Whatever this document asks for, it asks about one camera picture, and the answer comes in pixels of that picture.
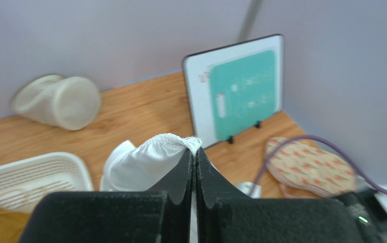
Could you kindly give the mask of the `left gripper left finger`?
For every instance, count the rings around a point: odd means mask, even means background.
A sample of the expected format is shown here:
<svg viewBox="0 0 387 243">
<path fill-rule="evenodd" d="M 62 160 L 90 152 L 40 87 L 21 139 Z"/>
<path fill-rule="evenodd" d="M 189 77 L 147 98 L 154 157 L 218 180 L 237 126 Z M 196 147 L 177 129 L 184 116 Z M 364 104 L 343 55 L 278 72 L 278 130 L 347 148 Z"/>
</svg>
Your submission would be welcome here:
<svg viewBox="0 0 387 243">
<path fill-rule="evenodd" d="M 146 191 L 55 192 L 32 212 L 20 242 L 188 242 L 193 155 Z"/>
</svg>

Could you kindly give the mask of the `white bra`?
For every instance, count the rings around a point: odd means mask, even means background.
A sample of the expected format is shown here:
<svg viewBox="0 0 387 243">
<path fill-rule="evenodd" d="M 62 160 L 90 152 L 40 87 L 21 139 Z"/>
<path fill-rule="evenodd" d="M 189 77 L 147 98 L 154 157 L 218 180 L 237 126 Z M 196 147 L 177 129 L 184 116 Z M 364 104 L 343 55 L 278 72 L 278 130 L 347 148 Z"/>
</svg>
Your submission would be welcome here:
<svg viewBox="0 0 387 243">
<path fill-rule="evenodd" d="M 195 156 L 201 146 L 198 137 L 172 133 L 158 134 L 138 147 L 126 140 L 107 158 L 100 191 L 146 191 L 175 168 L 185 150 Z"/>
</svg>

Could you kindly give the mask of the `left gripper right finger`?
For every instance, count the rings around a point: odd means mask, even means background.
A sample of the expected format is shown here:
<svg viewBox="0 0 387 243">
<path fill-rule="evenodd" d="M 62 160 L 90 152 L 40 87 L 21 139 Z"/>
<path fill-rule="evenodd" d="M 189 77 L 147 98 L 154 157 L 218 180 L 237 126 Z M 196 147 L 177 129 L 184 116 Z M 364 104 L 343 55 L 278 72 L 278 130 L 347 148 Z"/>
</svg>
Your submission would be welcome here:
<svg viewBox="0 0 387 243">
<path fill-rule="evenodd" d="M 355 219 L 335 199 L 254 199 L 196 154 L 200 242 L 363 242 Z"/>
</svg>

